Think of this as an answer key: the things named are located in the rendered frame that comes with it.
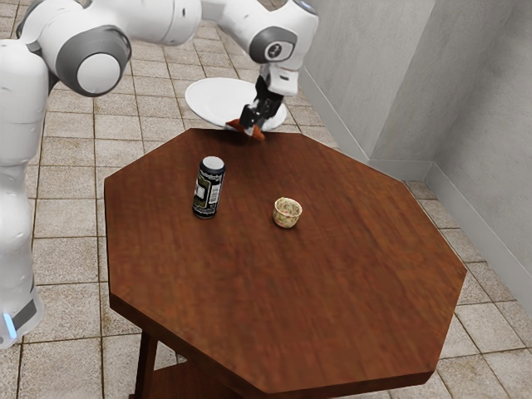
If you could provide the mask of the black drink can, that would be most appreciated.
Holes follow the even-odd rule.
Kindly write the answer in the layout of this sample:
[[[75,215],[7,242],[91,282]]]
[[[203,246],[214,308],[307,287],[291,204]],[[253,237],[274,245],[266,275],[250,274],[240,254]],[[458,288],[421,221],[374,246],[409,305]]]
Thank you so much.
[[[221,194],[225,163],[217,156],[207,156],[199,163],[193,198],[193,213],[201,219],[215,216]]]

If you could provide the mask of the brown sweet potato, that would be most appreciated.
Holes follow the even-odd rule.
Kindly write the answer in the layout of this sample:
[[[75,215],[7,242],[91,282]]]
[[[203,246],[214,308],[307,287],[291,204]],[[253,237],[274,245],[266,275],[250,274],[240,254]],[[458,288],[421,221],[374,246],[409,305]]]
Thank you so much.
[[[227,129],[232,129],[241,134],[244,134],[247,137],[253,138],[255,140],[262,141],[265,139],[264,133],[260,130],[260,128],[257,125],[253,125],[252,127],[246,128],[239,123],[239,119],[228,121],[225,124],[225,127]]]

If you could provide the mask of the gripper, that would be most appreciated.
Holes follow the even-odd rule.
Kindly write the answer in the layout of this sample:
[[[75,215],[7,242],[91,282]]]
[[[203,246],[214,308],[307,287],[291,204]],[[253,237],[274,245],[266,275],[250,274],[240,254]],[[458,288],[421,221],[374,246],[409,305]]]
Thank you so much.
[[[268,89],[267,82],[259,76],[255,83],[256,97],[255,105],[245,105],[239,124],[244,129],[251,129],[251,136],[264,136],[262,127],[266,118],[262,114],[276,114],[281,106],[284,96],[272,92]]]

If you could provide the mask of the small floral bowl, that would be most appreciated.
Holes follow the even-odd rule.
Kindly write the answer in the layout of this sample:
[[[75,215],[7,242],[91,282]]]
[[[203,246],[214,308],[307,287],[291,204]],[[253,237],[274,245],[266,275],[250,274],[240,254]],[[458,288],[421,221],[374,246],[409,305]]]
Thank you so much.
[[[274,203],[273,221],[281,228],[290,229],[298,222],[302,212],[302,205],[295,199],[281,197]]]

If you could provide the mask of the white plate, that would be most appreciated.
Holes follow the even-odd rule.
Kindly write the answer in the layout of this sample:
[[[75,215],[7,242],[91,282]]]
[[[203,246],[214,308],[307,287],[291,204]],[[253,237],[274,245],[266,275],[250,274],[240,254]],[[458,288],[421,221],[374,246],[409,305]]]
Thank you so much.
[[[239,119],[245,105],[255,105],[255,85],[234,78],[206,78],[191,84],[185,91],[189,108],[212,125],[225,127],[228,121]],[[276,114],[262,114],[266,121],[262,131],[282,125],[287,112],[282,103]]]

